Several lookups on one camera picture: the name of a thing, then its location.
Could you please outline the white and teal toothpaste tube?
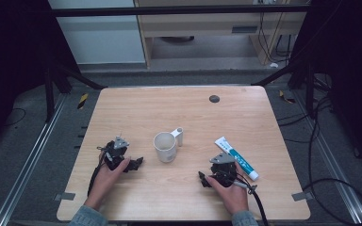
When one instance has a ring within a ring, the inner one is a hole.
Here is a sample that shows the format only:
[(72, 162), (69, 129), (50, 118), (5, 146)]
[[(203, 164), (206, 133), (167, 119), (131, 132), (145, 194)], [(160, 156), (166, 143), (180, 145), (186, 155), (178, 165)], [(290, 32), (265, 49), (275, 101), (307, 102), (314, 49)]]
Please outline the white and teal toothpaste tube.
[(259, 177), (259, 174), (254, 170), (254, 168), (247, 162), (247, 160), (236, 151), (227, 141), (225, 137), (220, 137), (215, 141), (215, 144), (225, 153), (232, 156), (241, 166), (242, 170), (248, 175), (248, 177), (256, 181)]

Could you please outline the aluminium floor rail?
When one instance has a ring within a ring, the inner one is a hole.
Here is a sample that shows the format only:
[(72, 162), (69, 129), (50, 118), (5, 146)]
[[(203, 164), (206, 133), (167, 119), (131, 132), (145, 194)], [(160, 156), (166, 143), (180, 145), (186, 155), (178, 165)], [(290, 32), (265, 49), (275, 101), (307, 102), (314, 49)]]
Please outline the aluminium floor rail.
[[(314, 118), (311, 118), (305, 110), (305, 101), (303, 95), (297, 92), (295, 92), (294, 95), (297, 101), (297, 105), (305, 114), (304, 120), (311, 129), (308, 145), (308, 185), (305, 186), (305, 188), (312, 192), (316, 203), (329, 216), (345, 225), (362, 226), (362, 194), (349, 183), (346, 174), (332, 154), (318, 124), (317, 116), (319, 113), (319, 108), (322, 104), (327, 102), (327, 99), (321, 99), (319, 101), (318, 105), (314, 108), (315, 116)], [(330, 174), (329, 177), (319, 178), (316, 180), (313, 179), (313, 148), (316, 148), (316, 150), (320, 153), (321, 159)], [(338, 215), (333, 213), (325, 203), (321, 202), (316, 191), (316, 186), (325, 183), (333, 184), (336, 187), (337, 193), (342, 199), (342, 202), (344, 203), (350, 218), (352, 219), (351, 221), (340, 218)]]
[(40, 159), (41, 153), (44, 150), (44, 147), (55, 128), (66, 99), (67, 94), (59, 94), (58, 102), (55, 104), (53, 115), (42, 127), (41, 132), (36, 139), (30, 154), (25, 160), (25, 164), (17, 176), (14, 185), (12, 186), (9, 194), (0, 207), (0, 226), (8, 225), (12, 213), (16, 208), (18, 201), (22, 197), (29, 178), (31, 177), (31, 174), (33, 173), (34, 168)]

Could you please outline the person's left hand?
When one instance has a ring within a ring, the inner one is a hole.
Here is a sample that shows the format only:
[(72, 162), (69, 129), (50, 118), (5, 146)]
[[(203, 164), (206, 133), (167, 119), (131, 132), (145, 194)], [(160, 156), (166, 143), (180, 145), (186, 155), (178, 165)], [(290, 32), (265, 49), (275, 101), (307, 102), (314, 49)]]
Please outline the person's left hand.
[(125, 158), (115, 170), (111, 170), (106, 164), (101, 165), (84, 204), (99, 211), (107, 195), (123, 174), (129, 162), (130, 158)]

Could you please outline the person's right hand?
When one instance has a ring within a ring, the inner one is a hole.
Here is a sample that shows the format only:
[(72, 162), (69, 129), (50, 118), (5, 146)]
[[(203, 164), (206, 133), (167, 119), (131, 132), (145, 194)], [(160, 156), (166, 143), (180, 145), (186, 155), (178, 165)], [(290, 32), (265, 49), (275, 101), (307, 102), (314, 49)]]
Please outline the person's right hand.
[(247, 191), (244, 187), (236, 185), (224, 187), (209, 176), (206, 177), (206, 180), (221, 197), (223, 205), (230, 215), (249, 210)]

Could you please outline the yellow and black tape strip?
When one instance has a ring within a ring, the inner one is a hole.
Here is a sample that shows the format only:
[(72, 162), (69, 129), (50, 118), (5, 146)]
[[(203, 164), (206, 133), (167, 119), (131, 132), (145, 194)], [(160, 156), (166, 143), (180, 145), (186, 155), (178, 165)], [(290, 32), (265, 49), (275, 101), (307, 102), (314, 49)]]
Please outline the yellow and black tape strip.
[(85, 105), (88, 97), (89, 97), (88, 93), (83, 93), (81, 95), (80, 100), (79, 100), (78, 105), (77, 105), (77, 109), (82, 109), (83, 108), (83, 106)]
[(294, 98), (288, 97), (285, 92), (283, 92), (282, 90), (279, 90), (279, 97), (281, 99), (283, 99), (285, 102), (289, 103), (289, 104), (295, 104), (296, 101)]

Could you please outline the white cabinet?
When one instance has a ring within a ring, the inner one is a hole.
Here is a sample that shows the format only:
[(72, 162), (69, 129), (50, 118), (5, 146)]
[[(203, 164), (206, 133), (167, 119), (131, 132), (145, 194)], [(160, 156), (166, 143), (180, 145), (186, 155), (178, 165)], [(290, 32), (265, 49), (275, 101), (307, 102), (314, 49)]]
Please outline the white cabinet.
[[(52, 9), (133, 8), (133, 0), (48, 0)], [(78, 65), (144, 63), (136, 16), (57, 17)]]

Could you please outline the black curtain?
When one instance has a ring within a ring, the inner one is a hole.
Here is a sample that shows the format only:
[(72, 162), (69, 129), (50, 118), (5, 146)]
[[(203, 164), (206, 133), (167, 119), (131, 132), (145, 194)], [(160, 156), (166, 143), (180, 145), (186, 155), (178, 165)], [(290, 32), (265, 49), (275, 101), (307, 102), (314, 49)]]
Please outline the black curtain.
[(331, 77), (337, 112), (362, 153), (362, 0), (311, 0), (292, 56)]
[(0, 133), (17, 96), (44, 83), (38, 41), (23, 33), (10, 13), (50, 8), (48, 0), (0, 0)]

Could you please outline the light wooden desk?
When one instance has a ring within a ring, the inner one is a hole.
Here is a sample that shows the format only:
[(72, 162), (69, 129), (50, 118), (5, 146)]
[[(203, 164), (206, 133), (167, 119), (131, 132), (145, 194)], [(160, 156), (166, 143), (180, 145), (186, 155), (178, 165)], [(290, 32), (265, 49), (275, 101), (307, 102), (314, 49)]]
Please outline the light wooden desk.
[[(300, 5), (308, 0), (133, 0), (137, 8), (223, 5)], [(297, 35), (303, 12), (221, 13), (140, 15), (140, 33), (146, 58), (151, 57), (152, 41), (158, 37), (205, 35), (247, 35), (261, 64), (274, 60), (278, 39)]]

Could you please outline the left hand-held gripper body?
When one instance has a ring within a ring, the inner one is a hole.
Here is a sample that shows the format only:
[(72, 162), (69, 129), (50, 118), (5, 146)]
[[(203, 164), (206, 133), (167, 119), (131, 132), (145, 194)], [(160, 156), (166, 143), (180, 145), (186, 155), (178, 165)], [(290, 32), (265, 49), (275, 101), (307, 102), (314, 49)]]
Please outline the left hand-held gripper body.
[(110, 170), (115, 170), (120, 163), (124, 160), (125, 154), (129, 143), (121, 137), (115, 137), (103, 149), (104, 161)]

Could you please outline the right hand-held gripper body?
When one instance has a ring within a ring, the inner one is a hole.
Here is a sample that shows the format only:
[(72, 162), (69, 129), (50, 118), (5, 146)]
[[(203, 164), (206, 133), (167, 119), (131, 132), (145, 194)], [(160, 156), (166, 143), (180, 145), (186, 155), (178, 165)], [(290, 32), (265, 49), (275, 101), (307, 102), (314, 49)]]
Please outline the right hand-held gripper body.
[(222, 186), (231, 186), (237, 178), (235, 158), (228, 153), (219, 153), (211, 158), (212, 177)]

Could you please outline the black horizontal frame bar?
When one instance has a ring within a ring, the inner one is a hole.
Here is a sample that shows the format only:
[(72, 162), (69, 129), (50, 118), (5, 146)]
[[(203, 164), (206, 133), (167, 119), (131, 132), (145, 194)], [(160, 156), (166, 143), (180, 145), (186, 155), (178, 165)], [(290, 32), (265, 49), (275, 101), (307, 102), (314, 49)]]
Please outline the black horizontal frame bar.
[(305, 12), (311, 8), (301, 5), (224, 5), (224, 6), (179, 6), (142, 8), (65, 8), (52, 9), (56, 17), (83, 16), (130, 16), (130, 15), (172, 15), (172, 14), (215, 14), (215, 13), (263, 13), (263, 12)]

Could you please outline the grey metal table bracket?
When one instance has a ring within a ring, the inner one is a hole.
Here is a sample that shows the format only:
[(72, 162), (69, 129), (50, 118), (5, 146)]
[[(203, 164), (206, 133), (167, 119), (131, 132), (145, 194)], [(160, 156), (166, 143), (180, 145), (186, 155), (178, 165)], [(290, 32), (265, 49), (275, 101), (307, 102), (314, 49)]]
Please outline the grey metal table bracket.
[(68, 193), (68, 192), (62, 192), (62, 193), (58, 193), (55, 195), (54, 200), (55, 201), (62, 201), (62, 200), (67, 200), (67, 201), (72, 201), (75, 197), (74, 193)]
[(310, 201), (310, 200), (314, 199), (314, 196), (311, 191), (303, 191), (303, 192), (299, 192), (299, 193), (294, 193), (291, 195), (291, 197), (296, 202), (302, 201), (302, 200)]

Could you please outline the black metal stand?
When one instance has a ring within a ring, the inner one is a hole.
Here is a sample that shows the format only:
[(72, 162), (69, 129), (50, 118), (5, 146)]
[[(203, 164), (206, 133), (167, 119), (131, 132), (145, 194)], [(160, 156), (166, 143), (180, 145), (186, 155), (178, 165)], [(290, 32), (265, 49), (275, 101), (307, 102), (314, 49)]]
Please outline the black metal stand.
[(288, 86), (290, 88), (297, 89), (302, 84), (305, 84), (305, 110), (311, 118), (314, 118), (314, 68), (309, 60), (294, 60), (286, 67), (278, 70), (267, 78), (253, 83), (253, 86), (265, 87), (269, 85), (270, 82), (287, 73), (291, 74), (291, 77), (288, 80)]
[(53, 62), (45, 67), (43, 77), (45, 85), (46, 98), (46, 121), (53, 119), (55, 113), (54, 87), (57, 87), (60, 93), (69, 93), (72, 90), (72, 85), (67, 77), (70, 76), (77, 81), (87, 85), (92, 89), (105, 89), (106, 86), (99, 85), (80, 72), (70, 69), (60, 63)]

